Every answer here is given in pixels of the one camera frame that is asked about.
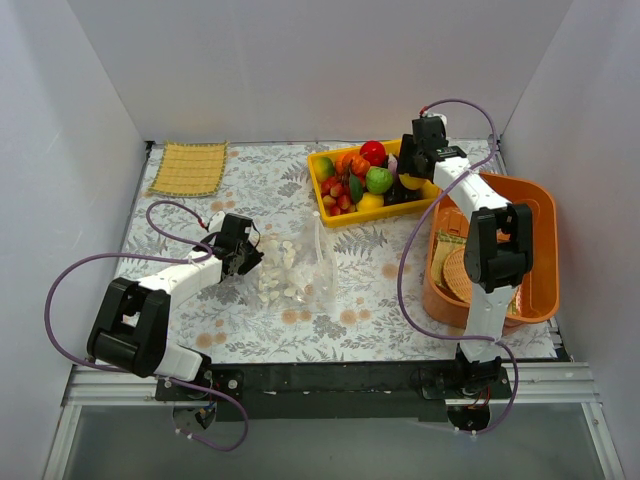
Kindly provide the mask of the fake purple eggplant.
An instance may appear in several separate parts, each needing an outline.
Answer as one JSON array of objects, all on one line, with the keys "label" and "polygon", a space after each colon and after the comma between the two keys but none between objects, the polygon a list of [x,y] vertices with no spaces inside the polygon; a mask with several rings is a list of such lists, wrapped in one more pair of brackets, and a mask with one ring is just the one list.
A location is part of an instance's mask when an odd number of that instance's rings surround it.
[{"label": "fake purple eggplant", "polygon": [[397,175],[398,160],[395,155],[389,154],[387,157],[387,169],[393,176]]}]

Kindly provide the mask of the fake red apple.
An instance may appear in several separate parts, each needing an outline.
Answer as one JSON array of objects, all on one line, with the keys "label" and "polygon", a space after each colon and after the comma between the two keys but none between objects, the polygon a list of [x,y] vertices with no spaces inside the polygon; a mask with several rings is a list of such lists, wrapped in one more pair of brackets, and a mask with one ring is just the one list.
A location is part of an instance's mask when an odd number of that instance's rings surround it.
[{"label": "fake red apple", "polygon": [[379,141],[367,141],[360,150],[359,154],[369,162],[371,166],[381,167],[387,159],[385,146]]}]

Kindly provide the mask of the fake green vegetable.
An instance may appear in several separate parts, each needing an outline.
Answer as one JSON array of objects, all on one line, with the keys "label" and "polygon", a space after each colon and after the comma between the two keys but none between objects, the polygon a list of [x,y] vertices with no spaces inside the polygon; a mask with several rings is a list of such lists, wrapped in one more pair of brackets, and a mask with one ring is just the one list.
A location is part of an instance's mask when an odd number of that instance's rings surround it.
[{"label": "fake green vegetable", "polygon": [[365,177],[368,192],[376,195],[386,193],[394,183],[394,176],[387,168],[371,167]]}]

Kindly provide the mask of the clear dotted zip bag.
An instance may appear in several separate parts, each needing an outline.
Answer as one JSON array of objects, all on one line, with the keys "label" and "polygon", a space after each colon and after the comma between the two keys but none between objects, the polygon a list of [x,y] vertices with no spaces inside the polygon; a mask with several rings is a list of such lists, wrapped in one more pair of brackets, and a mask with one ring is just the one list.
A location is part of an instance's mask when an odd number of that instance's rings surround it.
[{"label": "clear dotted zip bag", "polygon": [[313,212],[297,234],[269,239],[262,252],[255,277],[259,308],[312,313],[333,309],[338,266],[319,212]]}]

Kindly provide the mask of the fake green yellow mango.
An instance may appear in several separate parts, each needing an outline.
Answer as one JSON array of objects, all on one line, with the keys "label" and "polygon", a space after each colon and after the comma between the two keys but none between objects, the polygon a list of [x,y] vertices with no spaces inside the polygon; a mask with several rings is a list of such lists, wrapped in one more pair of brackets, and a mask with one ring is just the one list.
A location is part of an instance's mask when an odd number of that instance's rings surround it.
[{"label": "fake green yellow mango", "polygon": [[325,182],[327,179],[335,175],[335,166],[329,157],[321,156],[312,161],[312,169],[316,180],[319,183]]}]

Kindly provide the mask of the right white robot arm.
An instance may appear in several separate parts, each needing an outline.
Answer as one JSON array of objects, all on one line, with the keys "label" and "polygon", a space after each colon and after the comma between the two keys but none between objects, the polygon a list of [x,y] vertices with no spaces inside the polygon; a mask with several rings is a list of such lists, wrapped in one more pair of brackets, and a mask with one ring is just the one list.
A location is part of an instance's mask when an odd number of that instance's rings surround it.
[{"label": "right white robot arm", "polygon": [[397,173],[432,182],[469,223],[463,260],[471,303],[457,341],[452,383],[460,395],[475,397],[499,376],[497,342],[509,304],[533,266],[532,211],[499,195],[480,176],[466,154],[449,144],[439,116],[412,121],[412,133],[402,139]]}]

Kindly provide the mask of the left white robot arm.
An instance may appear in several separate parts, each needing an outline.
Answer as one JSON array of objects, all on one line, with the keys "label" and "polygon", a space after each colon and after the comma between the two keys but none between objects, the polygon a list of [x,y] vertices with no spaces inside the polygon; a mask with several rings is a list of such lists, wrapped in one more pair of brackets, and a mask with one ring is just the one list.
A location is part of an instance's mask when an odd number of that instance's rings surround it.
[{"label": "left white robot arm", "polygon": [[207,287],[234,275],[245,275],[262,260],[250,241],[254,222],[245,216],[214,216],[209,234],[183,263],[138,280],[119,277],[105,293],[87,342],[88,354],[145,378],[174,377],[193,400],[213,386],[203,369],[207,356],[167,339],[172,311]]}]

